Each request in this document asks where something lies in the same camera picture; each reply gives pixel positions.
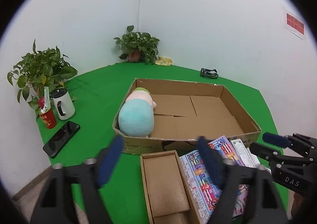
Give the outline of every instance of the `cardboard box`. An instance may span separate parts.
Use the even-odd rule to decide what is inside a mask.
[[[126,136],[119,130],[118,114],[137,87],[147,89],[156,102],[154,129],[148,138]],[[125,140],[124,153],[142,154],[196,149],[200,135],[214,140],[224,135],[241,139],[246,147],[257,140],[260,127],[223,85],[173,80],[135,79],[113,122],[115,134]]]
[[[150,224],[202,224],[176,151],[142,154],[140,160]]]

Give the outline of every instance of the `stuffed toy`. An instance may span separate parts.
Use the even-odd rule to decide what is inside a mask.
[[[156,103],[146,89],[134,89],[119,112],[121,132],[128,136],[147,137],[154,128],[155,107]]]

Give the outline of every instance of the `black phone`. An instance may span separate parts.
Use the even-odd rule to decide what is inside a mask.
[[[80,125],[67,121],[65,125],[58,130],[55,135],[43,146],[43,151],[47,153],[51,158],[60,152],[65,144],[74,136],[80,129]]]

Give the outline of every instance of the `red paper cup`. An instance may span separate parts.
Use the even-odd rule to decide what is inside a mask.
[[[44,96],[37,101],[41,108],[44,108]]]
[[[48,129],[52,129],[54,126],[56,126],[57,123],[52,108],[43,114],[39,114],[39,116]]]

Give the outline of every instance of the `yellow cloth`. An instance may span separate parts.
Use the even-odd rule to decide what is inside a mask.
[[[158,57],[154,63],[159,66],[171,66],[173,61],[170,58]]]

